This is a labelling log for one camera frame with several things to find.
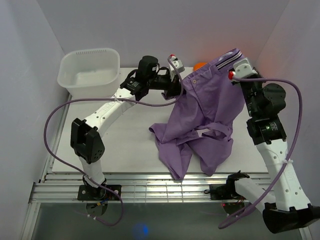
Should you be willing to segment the purple trousers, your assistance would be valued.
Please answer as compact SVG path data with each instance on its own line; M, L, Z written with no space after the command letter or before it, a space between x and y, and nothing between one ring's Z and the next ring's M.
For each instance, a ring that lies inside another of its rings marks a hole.
M233 122L244 108L239 86L228 78L233 64L244 58L234 48L193 71L182 80L185 90L166 123L154 123L159 160L175 180L182 180L193 154L200 169L211 176L232 153Z

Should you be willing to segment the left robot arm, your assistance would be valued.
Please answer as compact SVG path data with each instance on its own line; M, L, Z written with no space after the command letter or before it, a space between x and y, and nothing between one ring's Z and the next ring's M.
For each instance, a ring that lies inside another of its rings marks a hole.
M86 193L100 200L107 196L101 157L105 152L103 136L107 129L149 90L161 90L165 99L179 96L184 65L175 55L168 57L168 67L160 67L156 57L146 55L120 84L115 94L94 113L71 124L70 146L79 157L84 171L83 183Z

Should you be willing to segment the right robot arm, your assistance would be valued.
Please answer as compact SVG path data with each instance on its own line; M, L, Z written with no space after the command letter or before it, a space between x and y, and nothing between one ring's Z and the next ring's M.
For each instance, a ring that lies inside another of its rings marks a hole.
M304 193L291 160L302 120L299 88L288 80L262 78L256 71L241 76L239 71L231 70L228 78L233 85L241 87L249 114L247 130L262 156L271 184L263 189L246 173L238 171L229 175L222 186L224 194L232 199L243 197L249 205L231 213L218 228L225 229L254 210L260 211L264 224L273 234L308 227L320 219L320 208L313 206ZM280 83L291 85L298 96L298 120L291 145L278 116L286 107L286 91Z

